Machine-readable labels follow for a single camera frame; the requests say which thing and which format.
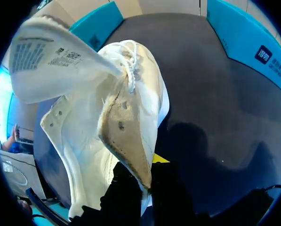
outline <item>black object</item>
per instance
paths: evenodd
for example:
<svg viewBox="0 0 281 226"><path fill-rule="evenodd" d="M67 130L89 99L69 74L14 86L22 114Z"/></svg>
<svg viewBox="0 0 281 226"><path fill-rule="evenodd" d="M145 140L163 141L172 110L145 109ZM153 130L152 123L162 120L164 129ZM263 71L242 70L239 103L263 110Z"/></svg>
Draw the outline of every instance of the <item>black object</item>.
<svg viewBox="0 0 281 226"><path fill-rule="evenodd" d="M254 56L254 58L262 64L266 64L271 57L272 53L263 45L259 48L258 52Z"/></svg>
<svg viewBox="0 0 281 226"><path fill-rule="evenodd" d="M141 190L138 182L120 162L113 169L114 178L101 198L101 210L83 206L81 217L74 217L71 226L121 225L136 226L140 222Z"/></svg>
<svg viewBox="0 0 281 226"><path fill-rule="evenodd" d="M62 218L60 215L55 213L51 208L49 208L33 191L32 188L29 188L25 191L26 195L32 202L32 204L43 214L43 216L49 220L54 225L66 226L68 221Z"/></svg>

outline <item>white shoelace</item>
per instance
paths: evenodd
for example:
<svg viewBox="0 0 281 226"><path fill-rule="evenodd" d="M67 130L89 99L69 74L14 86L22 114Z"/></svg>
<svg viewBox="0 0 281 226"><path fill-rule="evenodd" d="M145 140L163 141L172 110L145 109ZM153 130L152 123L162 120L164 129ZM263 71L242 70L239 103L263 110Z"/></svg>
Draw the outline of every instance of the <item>white shoelace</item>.
<svg viewBox="0 0 281 226"><path fill-rule="evenodd" d="M133 44L134 51L131 50L126 44L131 43ZM123 48L125 48L129 54L131 55L130 59L126 59L123 55ZM108 60L116 61L116 63L120 63L122 66L125 67L127 74L128 74L128 89L129 92L132 93L135 89L135 75L134 71L137 65L137 46L136 42L133 40L125 40L122 42L114 42L108 44L101 48L99 54L105 55Z"/></svg>

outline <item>sneaker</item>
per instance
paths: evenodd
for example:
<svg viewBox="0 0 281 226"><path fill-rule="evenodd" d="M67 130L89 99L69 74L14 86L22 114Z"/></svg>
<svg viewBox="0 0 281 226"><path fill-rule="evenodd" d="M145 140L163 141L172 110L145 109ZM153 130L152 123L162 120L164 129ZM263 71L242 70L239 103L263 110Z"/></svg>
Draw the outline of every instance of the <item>sneaker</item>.
<svg viewBox="0 0 281 226"><path fill-rule="evenodd" d="M28 28L25 29L23 24L24 29L22 31L19 29L13 40L14 53L11 56L12 60L24 57L24 51L20 50L21 47L19 52L16 52L16 46L23 45L24 43L21 43L21 41L24 39L38 41L43 37L51 38L53 39L51 43L54 43L54 45L49 45L49 48L53 51L46 50L46 46L43 47L41 53L45 52L46 56L42 56L39 62L36 61L35 68L31 69L31 66L26 66L28 72L34 77L34 81L26 78L28 73L25 73L26 68L24 70L25 61L21 60L24 65L18 66L18 69L16 68L17 63L15 63L14 71L11 72L11 77L14 77L12 78L13 86L16 86L14 93L27 103L35 103L62 95L51 110L43 116L40 125L66 168L72 203L69 217L81 216L83 205L97 210L100 209L100 197L104 196L112 182L113 168L118 162L117 157L109 150L115 153L138 179L145 194L142 205L143 213L149 200L147 193L151 177L149 167L152 164L157 127L169 110L169 99L164 82L151 53L138 43L126 41L108 45L98 54L51 19L38 18L34 25L31 21L25 23L28 24ZM38 33L32 32L33 30L41 30L42 33L39 31ZM55 56L60 48L60 43L63 46L61 48L64 48L64 46L70 47L67 54L78 53L80 55L78 57L83 60L75 65L73 64L74 66L72 64L66 66L53 64L58 69L51 67L51 64L48 66L48 63L51 62L50 59L54 59L49 55ZM125 46L130 50L128 50L129 54L122 51L126 49ZM32 41L31 47L37 49L37 44L34 45ZM59 58L63 59L64 57L67 57L67 55L62 55ZM153 64L149 63L147 59L152 60ZM148 75L150 74L152 78L144 76L144 71L149 72ZM148 142L148 144L143 145L138 140L136 143L136 149L139 150L136 156L137 158L139 156L145 158L142 161L145 164L145 167L142 168L145 170L141 169L137 161L131 159L130 154L121 158L117 154L117 148L110 148L109 146L107 148L105 145L107 140L104 138L114 138L112 134L106 133L105 130L112 128L109 126L109 122L111 122L110 119L114 119L113 112L115 111L112 107L111 110L108 109L110 109L110 105L116 102L114 101L116 91L123 89L120 87L120 83L127 86L128 89L128 94L120 97L122 100L127 100L127 105L122 105L123 109L126 107L128 112L131 112L129 108L132 107L133 114L139 116L139 123L138 125L136 123L135 126L138 126L141 132L136 132L135 136L141 135ZM135 94L133 100L136 100L137 104L130 102L132 99L129 98L132 93ZM137 129L137 127L133 128L134 125L132 124L124 126L126 126L125 131L131 133ZM118 144L120 142L118 138L114 138L114 141L119 147L122 147ZM123 147L127 149L127 152L131 152L128 146Z"/></svg>
<svg viewBox="0 0 281 226"><path fill-rule="evenodd" d="M157 129L169 111L168 93L158 64L145 46L125 40L103 47L99 54L122 65L122 75L106 98L98 136L138 180L147 202Z"/></svg>

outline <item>canvas material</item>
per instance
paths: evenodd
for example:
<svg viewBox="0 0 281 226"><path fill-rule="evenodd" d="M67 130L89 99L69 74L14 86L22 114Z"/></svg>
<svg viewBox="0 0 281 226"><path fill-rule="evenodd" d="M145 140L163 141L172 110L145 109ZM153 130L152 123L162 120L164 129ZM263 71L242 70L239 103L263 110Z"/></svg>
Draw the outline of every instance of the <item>canvas material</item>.
<svg viewBox="0 0 281 226"><path fill-rule="evenodd" d="M132 44L126 43L126 46L134 51ZM137 178L141 188L147 190L151 187L151 165L163 85L160 70L150 51L139 43L136 48L135 90L129 93L127 76L118 81L104 105L98 133L108 149ZM121 51L130 58L123 47Z"/></svg>
<svg viewBox="0 0 281 226"><path fill-rule="evenodd" d="M60 97L41 120L41 127L58 152L69 178L69 217L80 216L82 206L100 209L118 162L97 136L98 117L113 84L109 75L89 86L89 92L75 91Z"/></svg>
<svg viewBox="0 0 281 226"><path fill-rule="evenodd" d="M9 72L15 95L28 104L85 89L98 73L120 74L107 59L46 16L30 18L18 29L11 43Z"/></svg>

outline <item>barcode label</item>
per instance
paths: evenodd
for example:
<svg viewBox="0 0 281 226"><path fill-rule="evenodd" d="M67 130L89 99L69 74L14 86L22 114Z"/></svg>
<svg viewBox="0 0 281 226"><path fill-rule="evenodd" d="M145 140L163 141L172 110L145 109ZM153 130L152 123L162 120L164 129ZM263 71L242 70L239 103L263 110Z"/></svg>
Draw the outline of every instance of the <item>barcode label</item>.
<svg viewBox="0 0 281 226"><path fill-rule="evenodd" d="M273 59L269 67L281 78L281 64L277 59Z"/></svg>
<svg viewBox="0 0 281 226"><path fill-rule="evenodd" d="M59 48L56 54L57 56L48 63L49 65L68 67L69 65L77 65L83 60L80 54L64 48Z"/></svg>
<svg viewBox="0 0 281 226"><path fill-rule="evenodd" d="M68 53L66 57L75 60L80 57L80 54L71 52L71 53Z"/></svg>

